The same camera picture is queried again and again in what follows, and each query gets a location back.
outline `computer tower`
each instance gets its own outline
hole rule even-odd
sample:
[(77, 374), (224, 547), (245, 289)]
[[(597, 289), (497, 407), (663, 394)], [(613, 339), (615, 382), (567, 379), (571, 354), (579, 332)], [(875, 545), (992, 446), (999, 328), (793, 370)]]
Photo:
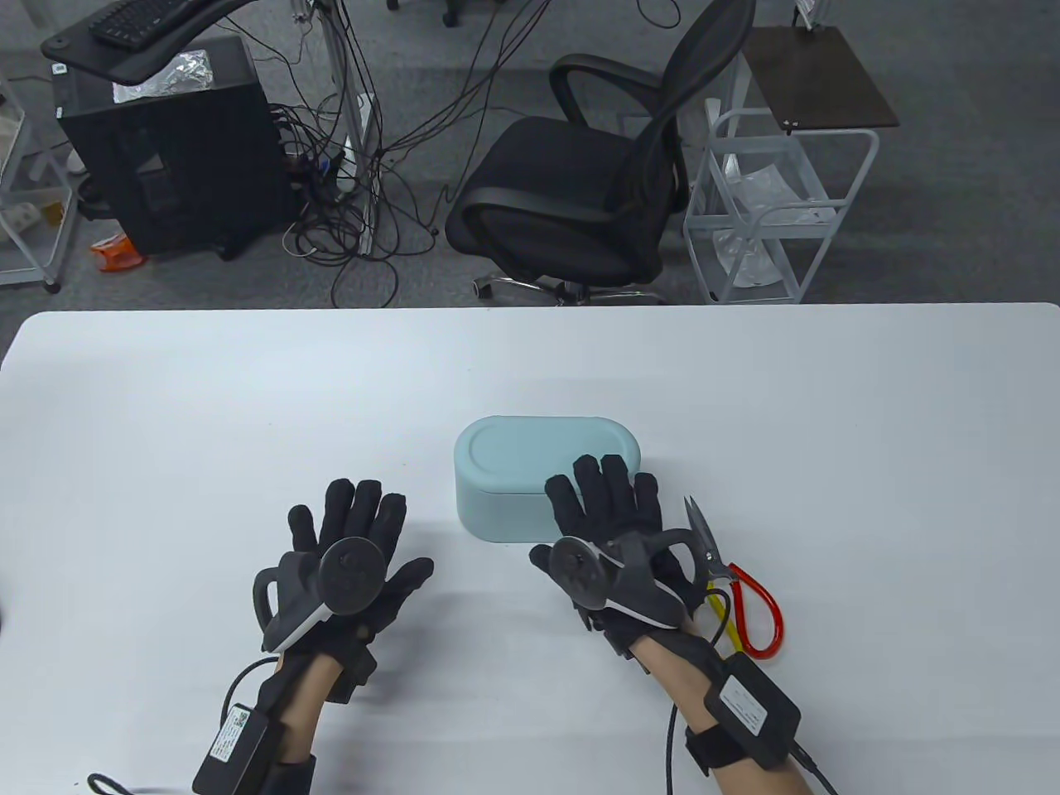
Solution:
[(213, 248), (230, 259), (300, 210), (244, 41), (196, 50), (209, 58), (209, 88), (121, 104), (110, 82), (53, 70), (59, 124), (142, 254)]

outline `hand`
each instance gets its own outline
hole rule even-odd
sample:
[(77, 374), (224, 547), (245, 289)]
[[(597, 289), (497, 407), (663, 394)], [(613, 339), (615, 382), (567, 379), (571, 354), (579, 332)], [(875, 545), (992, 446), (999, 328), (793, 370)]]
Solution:
[[(356, 489), (347, 479), (336, 480), (328, 487), (324, 496), (324, 517), (320, 537), (313, 529), (313, 514), (305, 506), (295, 506), (287, 514), (292, 541), (296, 552), (314, 552), (322, 555), (339, 538), (359, 536), (368, 538), (383, 552), (390, 564), (393, 559), (402, 527), (405, 524), (405, 497), (388, 494), (382, 497), (383, 487), (377, 480), (361, 480)], [(402, 566), (386, 582), (379, 595), (368, 607), (352, 616), (332, 616), (310, 630), (295, 643), (293, 654), (326, 654), (349, 669), (364, 646), (393, 623), (405, 600), (435, 571), (435, 562), (418, 558)], [(338, 678), (328, 701), (348, 704), (354, 683), (349, 670)]]
[[(658, 482), (653, 475), (638, 473), (631, 487), (630, 473), (621, 456), (604, 456), (600, 464), (593, 456), (582, 456), (575, 462), (575, 478), (582, 491), (582, 501), (579, 501), (573, 485), (564, 475), (556, 475), (545, 484), (555, 524), (564, 535), (572, 535), (599, 547), (631, 530), (662, 532)], [(530, 550), (530, 561), (549, 573), (551, 551), (548, 545), (540, 544)], [(706, 598), (706, 594), (696, 593), (692, 587), (670, 550), (652, 558), (652, 571), (656, 580), (681, 598), (689, 615)], [(615, 650), (626, 657), (631, 656), (631, 646), (656, 629), (612, 607), (578, 611), (586, 626), (602, 631)]]

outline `floor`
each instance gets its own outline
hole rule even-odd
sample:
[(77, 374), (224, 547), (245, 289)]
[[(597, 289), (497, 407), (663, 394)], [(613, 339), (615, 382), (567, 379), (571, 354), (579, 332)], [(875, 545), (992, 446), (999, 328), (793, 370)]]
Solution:
[[(616, 5), (626, 1), (635, 8), (633, 0), (610, 0)], [(682, 4), (702, 7), (702, 0)], [(399, 15), (382, 6), (379, 0), (364, 7), (368, 19), (361, 39), (373, 64), (386, 122), (391, 129), (405, 130), (456, 93), (469, 43), (473, 46), (481, 35), (491, 6), (473, 0), (463, 24), (453, 31), (438, 20), (440, 2), (406, 2)], [(505, 20), (516, 6), (510, 0), (501, 6), (499, 19)], [(357, 18), (361, 10), (351, 7)], [(646, 0), (644, 7), (661, 17), (668, 6)], [(762, 0), (758, 21), (778, 23), (789, 18), (790, 8), (787, 0)], [(1060, 140), (1060, 51), (1056, 48), (1060, 6), (1053, 0), (1025, 0), (1004, 16), (995, 8), (991, 0), (936, 0), (930, 15), (919, 0), (842, 5), (841, 26), (893, 103), (902, 126), (883, 135), (876, 169), (808, 301), (1060, 302), (1060, 271), (1054, 266), (1060, 243), (1056, 190), (1060, 182), (1056, 143)], [(245, 14), (236, 19), (294, 57), (299, 35), (289, 16), (283, 10), (269, 13), (268, 18)], [(514, 58), (500, 73), (491, 105), (558, 116), (547, 87), (547, 64), (554, 58), (548, 48), (555, 38), (562, 39), (556, 47), (566, 46), (567, 39), (578, 38), (578, 31), (570, 32), (564, 19), (569, 12), (561, 4), (548, 13), (555, 19), (546, 17), (542, 30), (534, 33), (540, 38), (528, 39), (528, 54)], [(687, 24), (694, 10), (688, 7), (685, 16)], [(651, 29), (638, 17), (622, 19), (625, 32), (634, 22), (639, 25), (639, 43), (629, 49), (626, 42), (635, 59), (660, 65), (677, 34)], [(555, 25), (554, 36), (547, 24)], [(598, 25), (584, 31), (584, 38), (595, 45), (584, 46), (585, 50), (619, 54), (607, 51), (620, 37), (607, 25), (608, 17), (603, 16)], [(416, 57), (395, 57), (402, 48), (406, 52), (412, 48)], [(254, 52), (268, 57), (260, 48)], [(393, 66), (399, 60), (401, 67)], [(314, 102), (326, 93), (317, 66), (323, 63), (319, 42), (311, 39), (296, 73), (313, 84), (306, 93)], [(26, 53), (3, 55), (0, 69), (8, 76), (47, 74), (47, 65)], [(270, 98), (293, 100), (285, 67), (265, 61), (260, 71)], [(47, 122), (49, 86), (35, 81), (18, 85), (35, 114)], [(593, 123), (615, 126), (616, 113), (626, 109), (599, 88), (580, 86), (578, 92), (590, 108)], [(477, 157), (514, 118), (502, 109), (487, 114)], [(403, 174), (421, 206), (432, 205), (442, 186), (459, 175), (475, 126), (474, 122), (455, 126), (406, 162)], [(703, 129), (694, 108), (683, 117), (682, 128), (694, 152)], [(54, 122), (47, 132), (48, 145), (63, 140)], [(56, 151), (64, 153), (61, 147)], [(823, 157), (826, 173), (837, 172), (848, 162), (836, 153), (825, 152)], [(443, 220), (444, 212), (438, 225)], [(58, 295), (47, 295), (39, 285), (0, 288), (0, 354), (26, 317), (51, 310), (330, 305), (334, 272), (287, 255), (279, 235), (261, 240), (231, 263), (200, 253), (160, 258), (138, 270), (104, 275), (96, 270), (87, 248), (105, 233), (100, 224), (78, 225)], [(423, 242), (429, 238), (424, 235)], [(662, 250), (667, 267), (655, 288), (674, 302), (699, 302), (681, 238), (668, 233)], [(0, 258), (13, 255), (10, 244), (0, 244)], [(470, 281), (491, 269), (487, 261), (454, 252), (444, 234), (428, 253), (399, 258), (394, 265), (401, 278), (398, 306), (475, 305)], [(351, 307), (377, 305), (389, 295), (391, 280), (382, 265), (359, 265), (339, 284), (338, 302)]]

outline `scissor blade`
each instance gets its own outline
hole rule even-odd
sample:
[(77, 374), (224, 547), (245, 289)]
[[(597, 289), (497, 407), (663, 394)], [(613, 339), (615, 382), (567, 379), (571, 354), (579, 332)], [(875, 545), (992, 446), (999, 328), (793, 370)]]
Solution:
[(714, 541), (714, 534), (710, 532), (707, 517), (703, 515), (703, 511), (695, 504), (695, 497), (685, 497), (685, 511), (688, 513), (688, 524), (691, 525), (692, 531), (700, 534), (704, 546), (707, 548), (707, 560), (711, 573), (719, 580), (736, 580), (729, 567), (722, 563), (722, 554), (718, 549), (718, 542)]

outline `box lid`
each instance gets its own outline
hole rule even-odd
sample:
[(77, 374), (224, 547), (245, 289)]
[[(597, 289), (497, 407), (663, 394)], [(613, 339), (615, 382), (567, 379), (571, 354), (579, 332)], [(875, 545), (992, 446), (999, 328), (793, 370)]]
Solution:
[(640, 447), (622, 425), (602, 417), (487, 417), (457, 439), (458, 481), (488, 494), (544, 494), (553, 475), (573, 479), (584, 455), (622, 457), (640, 469)]

